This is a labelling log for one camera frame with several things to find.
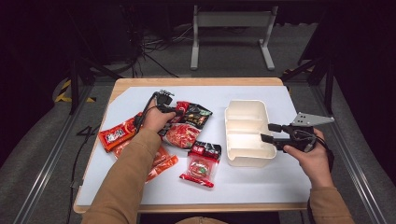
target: brown sleeve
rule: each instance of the brown sleeve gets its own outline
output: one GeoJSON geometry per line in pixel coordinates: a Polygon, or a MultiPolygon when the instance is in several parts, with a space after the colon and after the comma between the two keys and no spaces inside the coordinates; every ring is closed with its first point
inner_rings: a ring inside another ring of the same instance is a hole
{"type": "Polygon", "coordinates": [[[311,189],[310,204],[317,224],[355,223],[337,188],[311,189]]]}
{"type": "Polygon", "coordinates": [[[108,171],[82,223],[136,223],[143,187],[161,138],[142,129],[108,171]]]}

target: hand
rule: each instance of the hand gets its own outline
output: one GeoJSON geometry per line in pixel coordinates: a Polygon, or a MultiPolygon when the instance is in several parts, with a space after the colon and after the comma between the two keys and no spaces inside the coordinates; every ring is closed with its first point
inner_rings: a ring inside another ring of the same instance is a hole
{"type": "Polygon", "coordinates": [[[148,105],[148,113],[146,115],[146,118],[143,122],[143,127],[145,129],[150,129],[154,132],[159,132],[163,126],[165,126],[166,121],[169,119],[172,119],[176,113],[171,112],[171,113],[163,113],[161,112],[158,108],[154,107],[155,106],[155,100],[151,100],[150,104],[148,105]]]}
{"type": "MultiPolygon", "coordinates": [[[[314,129],[316,136],[324,139],[323,133],[314,129]]],[[[329,170],[326,148],[316,142],[315,148],[310,152],[302,152],[295,147],[284,146],[283,149],[300,162],[305,174],[311,180],[312,188],[334,187],[332,175],[329,170]]]]}

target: person's right arm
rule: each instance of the person's right arm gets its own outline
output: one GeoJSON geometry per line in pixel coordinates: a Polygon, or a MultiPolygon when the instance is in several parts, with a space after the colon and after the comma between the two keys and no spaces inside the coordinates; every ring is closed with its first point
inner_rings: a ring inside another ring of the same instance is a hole
{"type": "MultiPolygon", "coordinates": [[[[315,134],[324,139],[321,131],[315,130],[315,134]]],[[[332,182],[326,148],[320,143],[316,143],[315,148],[308,153],[291,146],[284,146],[283,149],[299,161],[311,181],[312,189],[309,202],[315,222],[317,224],[355,223],[343,198],[332,182]]]]}

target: person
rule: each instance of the person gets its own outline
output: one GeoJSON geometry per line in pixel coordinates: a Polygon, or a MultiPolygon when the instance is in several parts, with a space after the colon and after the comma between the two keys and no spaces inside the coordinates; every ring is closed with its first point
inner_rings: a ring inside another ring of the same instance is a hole
{"type": "MultiPolygon", "coordinates": [[[[149,107],[153,106],[155,103],[151,101],[149,107]]],[[[82,223],[136,223],[145,181],[162,142],[157,132],[175,115],[175,112],[164,114],[155,107],[148,111],[142,129],[108,171],[82,223]]],[[[321,131],[315,130],[315,134],[323,138],[321,131]]],[[[285,146],[284,150],[300,162],[311,181],[310,206],[316,223],[354,223],[332,182],[325,148],[317,144],[309,153],[290,146],[285,146]]],[[[192,223],[224,224],[208,217],[191,217],[178,222],[192,223]]]]}

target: white plastic container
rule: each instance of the white plastic container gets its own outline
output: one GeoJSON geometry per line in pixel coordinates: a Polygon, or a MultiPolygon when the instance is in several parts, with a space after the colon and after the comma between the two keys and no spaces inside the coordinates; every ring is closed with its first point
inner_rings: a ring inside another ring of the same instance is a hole
{"type": "Polygon", "coordinates": [[[230,165],[263,167],[276,156],[275,146],[261,138],[261,133],[272,135],[262,101],[232,100],[225,109],[225,130],[230,165]]]}

